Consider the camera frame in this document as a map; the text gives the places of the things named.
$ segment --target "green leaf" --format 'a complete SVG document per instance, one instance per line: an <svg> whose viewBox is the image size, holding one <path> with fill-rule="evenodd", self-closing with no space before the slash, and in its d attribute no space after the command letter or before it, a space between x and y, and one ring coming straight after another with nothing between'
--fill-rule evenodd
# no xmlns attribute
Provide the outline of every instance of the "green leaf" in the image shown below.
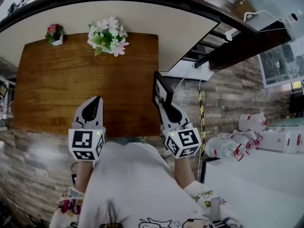
<svg viewBox="0 0 304 228"><path fill-rule="evenodd" d="M104 38L103 37L96 37L96 38L91 39L91 41L94 42L97 45L101 45L102 42L104 41Z"/></svg>
<svg viewBox="0 0 304 228"><path fill-rule="evenodd" d="M94 56L96 57L98 54L102 53L102 51L103 49L101 47L96 47Z"/></svg>
<svg viewBox="0 0 304 228"><path fill-rule="evenodd" d="M117 39L118 39L119 42L121 42L124 38L125 38L125 35L117 37Z"/></svg>
<svg viewBox="0 0 304 228"><path fill-rule="evenodd" d="M104 44L103 44L103 46L106 49L111 50L111 42L112 42L112 39L104 38Z"/></svg>
<svg viewBox="0 0 304 228"><path fill-rule="evenodd" d="M109 41L112 41L113 37L112 37L111 33L109 32L108 28L103 30L103 35L104 35L104 38L107 38Z"/></svg>

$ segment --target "white t-shirt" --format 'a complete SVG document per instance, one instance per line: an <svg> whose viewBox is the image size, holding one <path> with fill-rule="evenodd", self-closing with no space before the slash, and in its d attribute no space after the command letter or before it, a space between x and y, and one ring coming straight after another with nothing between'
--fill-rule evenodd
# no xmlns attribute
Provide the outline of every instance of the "white t-shirt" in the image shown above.
<svg viewBox="0 0 304 228"><path fill-rule="evenodd" d="M118 228L214 227L208 219L210 201L218 196L198 182L180 188L166 161L149 144L107 142L85 193L83 198L74 188L67 189L50 228L106 228L111 204ZM228 227L241 227L224 200L220 210Z"/></svg>

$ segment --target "artificial flower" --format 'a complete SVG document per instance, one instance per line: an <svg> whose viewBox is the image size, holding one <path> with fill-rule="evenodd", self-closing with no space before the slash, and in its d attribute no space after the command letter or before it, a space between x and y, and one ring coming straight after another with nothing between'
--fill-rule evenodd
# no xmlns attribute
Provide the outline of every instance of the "artificial flower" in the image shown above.
<svg viewBox="0 0 304 228"><path fill-rule="evenodd" d="M96 44L96 43L94 43L94 42L91 41L90 39L87 40L87 42L88 42L88 44L91 45L94 49L96 49L96 47L97 47L97 44Z"/></svg>
<svg viewBox="0 0 304 228"><path fill-rule="evenodd" d="M95 30L96 30L95 26L92 25L92 26L90 27L90 32L89 32L89 35L88 35L88 38L89 38L90 40L94 38Z"/></svg>
<svg viewBox="0 0 304 228"><path fill-rule="evenodd" d="M118 39L112 40L111 45L110 45L111 49L117 48L118 46L119 46Z"/></svg>
<svg viewBox="0 0 304 228"><path fill-rule="evenodd" d="M113 37L118 36L118 30L116 30L116 29L109 29L109 32L111 33L111 35L112 35Z"/></svg>
<svg viewBox="0 0 304 228"><path fill-rule="evenodd" d="M115 57L118 56L119 54L124 55L124 47L119 46L119 47L115 48L113 50L113 52L114 52Z"/></svg>
<svg viewBox="0 0 304 228"><path fill-rule="evenodd" d="M108 21L109 21L108 22L109 29L116 29L117 28L118 20L116 20L115 17L109 17Z"/></svg>
<svg viewBox="0 0 304 228"><path fill-rule="evenodd" d="M103 19L101 22L97 21L97 27L99 28L99 31L101 32L104 29L108 29L109 28L108 23L109 21L107 19Z"/></svg>
<svg viewBox="0 0 304 228"><path fill-rule="evenodd" d="M128 37L127 32L125 32L123 29L124 29L124 28L123 28L123 26L121 25L121 26L120 26L120 31L119 31L119 36L120 36L120 37L122 37L122 36Z"/></svg>
<svg viewBox="0 0 304 228"><path fill-rule="evenodd" d="M129 44L129 42L125 42L125 38L123 38L119 44L120 44L120 46L124 47L124 46L127 46Z"/></svg>
<svg viewBox="0 0 304 228"><path fill-rule="evenodd" d="M124 46L129 44L125 42L127 33L123 30L123 26L119 26L115 17L109 17L96 23L92 22L89 24L89 29L88 44L96 49L95 56L102 51L114 54L115 57L124 54Z"/></svg>
<svg viewBox="0 0 304 228"><path fill-rule="evenodd" d="M53 34L56 31L56 25L50 25L47 29L49 34Z"/></svg>

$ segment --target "wooden beam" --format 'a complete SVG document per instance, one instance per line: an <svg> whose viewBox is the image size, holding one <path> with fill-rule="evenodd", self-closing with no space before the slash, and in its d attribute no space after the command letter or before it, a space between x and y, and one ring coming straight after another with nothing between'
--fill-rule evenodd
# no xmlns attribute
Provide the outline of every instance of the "wooden beam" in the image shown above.
<svg viewBox="0 0 304 228"><path fill-rule="evenodd" d="M231 42L224 43L210 52L208 55L210 70L225 69L291 40L284 24L279 21L262 29L259 34L262 41L241 32L234 36ZM195 67L198 68L202 64L203 58L195 63Z"/></svg>

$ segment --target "wooden plank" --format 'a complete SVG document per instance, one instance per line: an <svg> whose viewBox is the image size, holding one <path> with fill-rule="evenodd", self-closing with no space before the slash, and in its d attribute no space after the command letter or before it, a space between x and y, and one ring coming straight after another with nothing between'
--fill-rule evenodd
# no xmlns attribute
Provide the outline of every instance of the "wooden plank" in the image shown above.
<svg viewBox="0 0 304 228"><path fill-rule="evenodd" d="M67 134L76 109L87 99L104 100L108 136L160 133L152 103L153 73L158 70L158 37L129 33L125 55L94 57L87 34L65 37L59 47L46 40L24 47L14 103L16 128Z"/></svg>

